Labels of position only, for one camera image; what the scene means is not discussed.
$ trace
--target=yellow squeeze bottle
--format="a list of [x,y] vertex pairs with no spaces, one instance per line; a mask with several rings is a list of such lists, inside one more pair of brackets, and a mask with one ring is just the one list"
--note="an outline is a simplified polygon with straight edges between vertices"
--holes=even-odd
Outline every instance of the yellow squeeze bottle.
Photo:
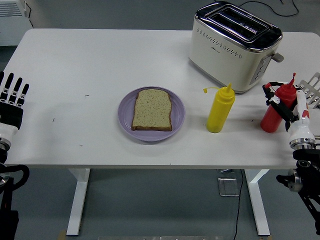
[[211,133],[218,133],[222,130],[232,105],[235,102],[235,92],[228,86],[220,88],[214,97],[206,128]]

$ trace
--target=toaster lever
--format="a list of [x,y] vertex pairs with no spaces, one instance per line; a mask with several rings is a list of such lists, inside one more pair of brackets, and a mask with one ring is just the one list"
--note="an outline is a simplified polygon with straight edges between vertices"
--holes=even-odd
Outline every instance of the toaster lever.
[[277,63],[281,63],[285,58],[280,53],[275,53],[272,55],[271,59],[275,60]]

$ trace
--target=power cord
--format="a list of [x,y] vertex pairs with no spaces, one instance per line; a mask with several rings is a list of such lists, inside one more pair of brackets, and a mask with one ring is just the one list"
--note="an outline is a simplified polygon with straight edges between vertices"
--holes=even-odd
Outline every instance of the power cord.
[[238,211],[237,211],[237,214],[236,214],[235,234],[234,234],[233,240],[236,239],[237,233],[238,233],[238,221],[239,221],[239,213],[240,213],[240,197],[241,197],[242,186],[244,184],[244,174],[242,173],[242,169],[240,169],[240,172],[241,172],[241,186],[240,186],[240,191],[239,191]]
[[245,4],[248,4],[248,3],[258,3],[258,4],[265,5],[265,6],[267,6],[268,8],[270,8],[272,12],[274,12],[276,15],[278,15],[278,16],[280,16],[280,17],[292,17],[292,16],[295,16],[295,15],[297,15],[297,14],[299,13],[299,9],[297,8],[294,0],[292,0],[292,4],[293,4],[294,8],[296,9],[296,13],[290,14],[290,15],[282,15],[282,14],[279,14],[279,13],[277,13],[275,10],[273,10],[273,8],[272,8],[271,6],[269,6],[268,4],[266,4],[266,3],[264,3],[264,2],[261,2],[261,1],[246,1],[246,2],[244,2],[244,3],[242,3],[242,4],[240,4],[239,7],[241,7],[241,6],[245,5]]
[[34,25],[32,24],[32,22],[31,22],[31,20],[30,20],[30,15],[31,15],[31,11],[32,11],[32,9],[31,9],[31,7],[29,6],[29,4],[28,4],[28,3],[26,3],[26,2],[24,2],[24,3],[25,3],[25,5],[27,5],[27,6],[28,6],[28,8],[30,9],[28,19],[29,19],[29,22],[31,23],[31,26],[32,26],[32,27],[34,27]]

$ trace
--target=cream toaster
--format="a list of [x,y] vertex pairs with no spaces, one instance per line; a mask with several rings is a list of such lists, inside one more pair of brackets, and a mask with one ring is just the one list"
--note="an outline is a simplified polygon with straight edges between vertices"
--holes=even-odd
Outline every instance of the cream toaster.
[[284,58],[275,53],[282,31],[226,1],[199,9],[193,21],[190,59],[223,86],[232,84],[240,94],[263,77],[271,59]]

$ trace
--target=red squeeze bottle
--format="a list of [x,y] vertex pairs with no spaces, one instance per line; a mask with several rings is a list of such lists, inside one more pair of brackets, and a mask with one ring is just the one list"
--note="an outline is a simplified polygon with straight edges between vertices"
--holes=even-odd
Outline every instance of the red squeeze bottle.
[[[288,107],[291,108],[296,100],[297,90],[294,86],[295,73],[289,84],[281,85],[276,91],[275,95]],[[276,112],[276,110],[269,105],[265,112],[263,119],[261,120],[260,126],[267,133],[274,133],[277,131],[282,117]]]

